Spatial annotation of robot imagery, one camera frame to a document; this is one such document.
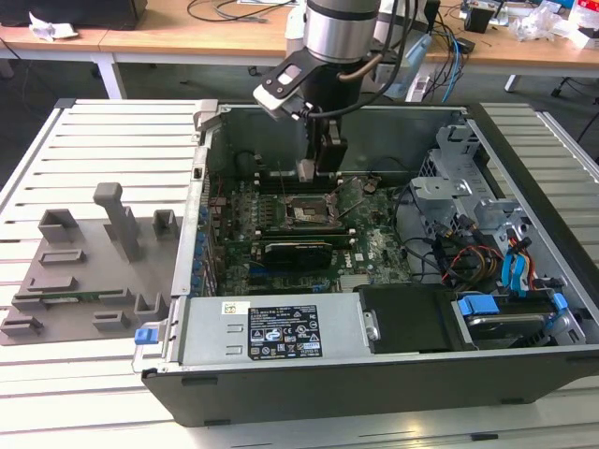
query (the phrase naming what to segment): red wire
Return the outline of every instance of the red wire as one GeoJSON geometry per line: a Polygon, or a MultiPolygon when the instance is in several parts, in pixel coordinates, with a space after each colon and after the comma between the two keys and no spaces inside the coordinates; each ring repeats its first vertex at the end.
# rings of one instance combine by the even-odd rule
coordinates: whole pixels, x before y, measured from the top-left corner
{"type": "MultiPolygon", "coordinates": [[[[483,250],[486,251],[490,251],[492,253],[494,253],[495,255],[497,255],[497,257],[499,257],[501,260],[504,260],[504,257],[501,255],[501,253],[499,253],[497,250],[495,250],[494,248],[490,248],[489,246],[484,246],[484,245],[478,245],[478,246],[467,246],[466,248],[463,248],[455,257],[454,259],[451,261],[451,264],[449,265],[450,268],[453,268],[458,261],[460,260],[460,258],[462,257],[462,255],[469,250],[472,249],[477,249],[477,248],[481,248],[483,250]]],[[[447,277],[449,276],[449,273],[446,273],[443,275],[443,277],[441,278],[441,282],[445,282],[445,280],[447,279],[447,277]]]]}
{"type": "MultiPolygon", "coordinates": [[[[512,244],[512,246],[514,246],[518,243],[518,241],[516,239],[510,239],[509,242],[512,244]]],[[[528,275],[526,276],[526,279],[528,280],[528,286],[531,290],[536,290],[536,288],[534,288],[534,285],[533,285],[533,275],[534,275],[533,258],[528,254],[528,251],[523,251],[523,253],[528,257],[528,259],[530,261],[529,266],[528,266],[528,275]]]]}

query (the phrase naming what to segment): warning label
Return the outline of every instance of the warning label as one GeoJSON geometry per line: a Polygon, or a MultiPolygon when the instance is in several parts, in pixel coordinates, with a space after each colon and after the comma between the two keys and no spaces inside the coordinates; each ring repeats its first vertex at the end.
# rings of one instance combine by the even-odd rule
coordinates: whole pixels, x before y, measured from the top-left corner
{"type": "Polygon", "coordinates": [[[316,306],[251,308],[248,322],[252,360],[322,357],[316,306]]]}

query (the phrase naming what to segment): circuit board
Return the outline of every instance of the circuit board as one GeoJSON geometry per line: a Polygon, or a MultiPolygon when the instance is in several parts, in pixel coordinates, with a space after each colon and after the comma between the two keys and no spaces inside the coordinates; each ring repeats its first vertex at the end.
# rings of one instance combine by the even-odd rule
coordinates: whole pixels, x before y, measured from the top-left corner
{"type": "Polygon", "coordinates": [[[221,186],[210,200],[215,294],[351,292],[365,283],[409,282],[390,225],[393,190],[376,189],[366,177],[346,178],[325,194],[264,194],[243,181],[221,186]]]}

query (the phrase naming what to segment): connector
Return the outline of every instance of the connector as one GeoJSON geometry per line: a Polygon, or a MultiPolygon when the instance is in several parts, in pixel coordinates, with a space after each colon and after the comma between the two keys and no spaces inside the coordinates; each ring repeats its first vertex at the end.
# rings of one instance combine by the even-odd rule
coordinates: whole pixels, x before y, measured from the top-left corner
{"type": "Polygon", "coordinates": [[[442,223],[433,224],[432,229],[434,230],[435,235],[443,237],[445,239],[449,239],[454,234],[449,227],[445,226],[442,223]]]}
{"type": "Polygon", "coordinates": [[[521,241],[516,243],[514,246],[512,246],[509,250],[507,250],[507,253],[508,254],[521,253],[522,251],[524,251],[526,248],[528,248],[532,244],[533,244],[533,241],[530,238],[525,237],[524,239],[522,239],[521,241]]]}
{"type": "Polygon", "coordinates": [[[536,278],[533,279],[533,287],[537,290],[543,289],[543,288],[552,288],[552,289],[559,289],[564,287],[565,284],[556,278],[536,278]]]}
{"type": "Polygon", "coordinates": [[[478,226],[476,226],[476,222],[470,218],[468,215],[460,215],[458,217],[458,224],[463,227],[464,229],[467,229],[469,231],[472,231],[473,229],[477,229],[478,226]]]}

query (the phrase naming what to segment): wooden desk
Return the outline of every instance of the wooden desk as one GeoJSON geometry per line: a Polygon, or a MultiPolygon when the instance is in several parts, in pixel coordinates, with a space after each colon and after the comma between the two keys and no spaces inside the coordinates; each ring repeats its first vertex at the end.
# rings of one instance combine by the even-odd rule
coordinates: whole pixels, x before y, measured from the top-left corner
{"type": "MultiPolygon", "coordinates": [[[[489,25],[483,35],[464,31],[464,22],[458,19],[460,12],[457,9],[448,10],[448,7],[457,5],[460,1],[443,0],[442,3],[441,13],[445,24],[457,37],[476,44],[468,65],[510,66],[510,71],[514,66],[533,67],[539,74],[546,73],[540,72],[543,68],[599,69],[599,51],[577,49],[564,37],[555,36],[553,42],[545,39],[518,42],[505,26],[489,25]]],[[[436,37],[434,41],[427,54],[427,61],[442,63],[447,57],[446,45],[441,44],[440,37],[436,37]]]]}
{"type": "MultiPolygon", "coordinates": [[[[48,42],[35,37],[27,26],[0,26],[0,37],[17,53],[19,50],[100,51],[100,41],[108,30],[78,28],[77,32],[79,33],[77,37],[48,42]]],[[[5,46],[0,42],[0,49],[4,48],[5,46]]]]}
{"type": "MultiPolygon", "coordinates": [[[[268,23],[203,22],[187,14],[189,0],[148,0],[135,31],[108,31],[102,51],[285,57],[285,24],[289,7],[265,16],[268,23]]],[[[226,12],[248,14],[263,7],[229,5],[226,12]]],[[[200,17],[220,19],[212,2],[192,9],[200,17]]]]}
{"type": "MultiPolygon", "coordinates": [[[[6,46],[0,42],[0,75],[3,78],[11,78],[13,76],[12,69],[8,63],[9,59],[16,59],[12,53],[14,51],[24,60],[51,60],[51,61],[78,61],[78,62],[94,62],[99,64],[104,60],[104,56],[100,54],[100,41],[108,32],[106,29],[100,28],[77,28],[79,33],[76,37],[69,39],[58,39],[53,42],[35,37],[27,26],[0,26],[0,37],[7,44],[6,46]]],[[[118,76],[118,72],[112,74],[107,73],[105,84],[122,85],[114,76],[118,76]]]]}
{"type": "MultiPolygon", "coordinates": [[[[118,63],[277,65],[285,57],[288,7],[273,10],[266,16],[269,23],[265,24],[203,22],[187,14],[188,2],[148,0],[147,10],[134,31],[80,30],[78,38],[49,43],[35,38],[25,27],[0,27],[0,36],[23,59],[97,63],[109,97],[117,99],[126,98],[118,63]]],[[[464,32],[463,21],[456,19],[458,11],[454,9],[446,14],[448,7],[458,2],[443,0],[442,14],[458,36],[476,43],[465,71],[599,78],[599,51],[576,49],[561,37],[556,37],[554,42],[517,42],[506,27],[490,26],[484,35],[464,32]]],[[[240,15],[262,7],[232,4],[225,8],[231,14],[240,15]]],[[[195,7],[193,12],[218,19],[210,0],[195,7]]],[[[0,48],[0,58],[13,57],[0,48]]],[[[431,73],[445,59],[445,45],[437,41],[426,57],[422,74],[427,70],[431,73]]],[[[509,83],[510,88],[513,86],[514,82],[509,83]]]]}

